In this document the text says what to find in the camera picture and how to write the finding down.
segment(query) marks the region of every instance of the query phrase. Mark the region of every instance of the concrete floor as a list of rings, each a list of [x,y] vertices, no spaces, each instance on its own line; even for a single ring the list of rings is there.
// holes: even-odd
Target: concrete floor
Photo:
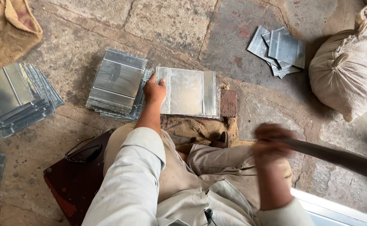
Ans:
[[[56,115],[0,141],[7,153],[0,225],[67,225],[42,171],[77,143],[124,122],[101,119],[85,102],[106,48],[149,59],[148,66],[216,70],[238,92],[239,135],[282,123],[302,140],[367,156],[367,113],[353,123],[321,104],[307,70],[279,79],[246,51],[258,25],[287,26],[307,43],[307,64],[332,34],[354,27],[362,0],[30,0],[44,30],[20,59],[42,69],[65,100]],[[294,188],[367,212],[367,178],[296,154]]]

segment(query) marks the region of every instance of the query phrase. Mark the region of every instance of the white shirt sleeve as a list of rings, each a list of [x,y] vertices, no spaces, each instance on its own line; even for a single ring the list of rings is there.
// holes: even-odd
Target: white shirt sleeve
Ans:
[[[262,226],[315,226],[297,198],[282,208],[259,210],[257,216]]]
[[[130,132],[82,226],[158,225],[159,176],[164,168],[164,145],[158,133],[146,127]]]

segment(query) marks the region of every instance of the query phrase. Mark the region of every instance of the sunglasses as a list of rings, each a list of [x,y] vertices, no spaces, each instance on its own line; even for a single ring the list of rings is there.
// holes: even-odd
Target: sunglasses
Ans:
[[[69,154],[73,149],[75,149],[77,146],[79,146],[80,144],[82,144],[85,141],[91,140],[94,137],[91,137],[89,139],[85,139],[84,141],[81,141],[80,143],[78,143],[75,147],[73,147],[72,149],[70,149],[68,152],[65,153],[65,159],[69,162],[75,162],[75,163],[88,163],[91,162],[93,160],[95,160],[101,153],[102,150],[102,144],[97,144],[95,146],[89,147],[89,148],[85,148],[83,150],[79,150],[76,152],[73,152],[71,154]],[[88,151],[88,150],[94,150],[88,157],[81,159],[82,158],[82,152],[84,151]]]

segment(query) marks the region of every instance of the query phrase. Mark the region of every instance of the beige shirt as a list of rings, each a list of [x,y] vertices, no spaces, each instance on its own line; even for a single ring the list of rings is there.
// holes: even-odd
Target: beige shirt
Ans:
[[[217,182],[207,191],[178,192],[157,205],[159,176],[164,168],[160,136],[145,127],[130,132],[82,225],[207,225],[207,209],[213,211],[218,226],[256,225],[246,199],[228,181]],[[283,208],[259,211],[258,217],[263,226],[314,225],[297,199]]]

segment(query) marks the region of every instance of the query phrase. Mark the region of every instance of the white sack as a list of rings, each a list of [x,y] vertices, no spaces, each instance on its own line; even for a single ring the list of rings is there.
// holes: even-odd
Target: white sack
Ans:
[[[355,29],[330,37],[312,59],[313,93],[350,122],[367,111],[367,6],[355,17]]]

